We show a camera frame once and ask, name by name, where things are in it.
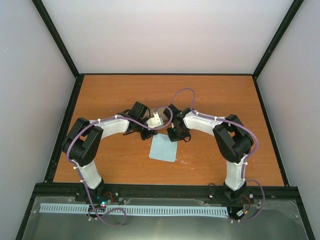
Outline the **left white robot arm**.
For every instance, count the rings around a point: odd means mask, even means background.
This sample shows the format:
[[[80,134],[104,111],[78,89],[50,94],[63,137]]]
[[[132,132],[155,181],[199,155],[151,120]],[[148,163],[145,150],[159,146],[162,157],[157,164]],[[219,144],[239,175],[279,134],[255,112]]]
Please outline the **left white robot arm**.
[[[142,127],[148,125],[150,117],[150,109],[137,101],[131,109],[110,118],[89,121],[80,117],[75,121],[62,142],[62,151],[86,183],[86,195],[92,201],[99,201],[104,195],[104,188],[100,186],[103,179],[95,164],[101,140],[115,134],[126,136],[132,133],[140,133],[141,139],[147,140],[157,134],[156,130]]]

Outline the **plaid glasses case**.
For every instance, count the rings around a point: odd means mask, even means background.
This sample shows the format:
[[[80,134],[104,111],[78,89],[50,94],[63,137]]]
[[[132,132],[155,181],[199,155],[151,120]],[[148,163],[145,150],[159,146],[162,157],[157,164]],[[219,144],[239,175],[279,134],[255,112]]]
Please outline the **plaid glasses case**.
[[[170,112],[168,113],[168,116],[166,116],[166,115],[164,114],[164,111],[165,111],[165,110],[167,110],[167,109],[164,108],[164,107],[151,108],[151,109],[150,109],[150,117],[149,117],[149,118],[153,117],[153,113],[154,113],[154,112],[158,112],[159,116],[163,119],[163,125],[164,125],[165,122],[168,121],[168,120],[170,119],[170,117],[171,117],[171,113],[170,113]]]

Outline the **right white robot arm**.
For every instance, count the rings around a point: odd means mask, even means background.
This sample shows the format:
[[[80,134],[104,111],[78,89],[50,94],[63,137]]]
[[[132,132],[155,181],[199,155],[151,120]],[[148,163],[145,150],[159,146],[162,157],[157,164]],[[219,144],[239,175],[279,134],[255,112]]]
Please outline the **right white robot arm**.
[[[215,138],[222,157],[226,160],[226,178],[223,183],[224,195],[236,200],[246,187],[245,170],[247,157],[251,153],[254,140],[252,133],[245,129],[240,119],[231,114],[228,117],[216,117],[200,113],[190,108],[181,111],[173,104],[163,114],[171,119],[167,134],[171,142],[189,142],[190,131],[197,130]]]

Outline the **light blue cleaning cloth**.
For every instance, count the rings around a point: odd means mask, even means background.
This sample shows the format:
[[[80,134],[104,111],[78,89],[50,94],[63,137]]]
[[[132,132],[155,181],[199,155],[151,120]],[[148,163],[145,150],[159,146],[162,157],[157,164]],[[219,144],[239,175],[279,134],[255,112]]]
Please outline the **light blue cleaning cloth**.
[[[176,161],[177,149],[177,142],[171,142],[166,134],[158,133],[152,137],[149,158],[173,163]]]

